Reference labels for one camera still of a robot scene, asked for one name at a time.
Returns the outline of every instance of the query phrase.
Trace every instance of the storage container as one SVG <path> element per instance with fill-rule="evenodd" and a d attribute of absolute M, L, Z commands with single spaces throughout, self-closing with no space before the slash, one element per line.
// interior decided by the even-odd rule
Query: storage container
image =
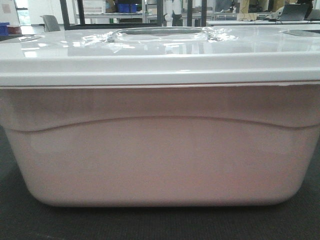
<path fill-rule="evenodd" d="M 106 13 L 106 0 L 83 0 L 84 14 L 104 14 Z M 76 13 L 79 13 L 78 3 L 75 1 Z"/>
<path fill-rule="evenodd" d="M 138 10 L 138 4 L 118 4 L 119 13 L 135 13 Z"/>
<path fill-rule="evenodd" d="M 0 22 L 0 36 L 8 36 L 8 25 L 9 22 Z"/>
<path fill-rule="evenodd" d="M 319 138 L 319 59 L 276 27 L 48 32 L 0 43 L 0 123 L 49 205 L 277 204 Z"/>

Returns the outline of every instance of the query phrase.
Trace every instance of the cardboard box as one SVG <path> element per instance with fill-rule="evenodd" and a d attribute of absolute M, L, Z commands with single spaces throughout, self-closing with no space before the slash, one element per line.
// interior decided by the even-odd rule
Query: cardboard box
<path fill-rule="evenodd" d="M 114 0 L 106 0 L 105 1 L 105 12 L 106 13 L 114 13 L 116 11 L 116 5 Z"/>

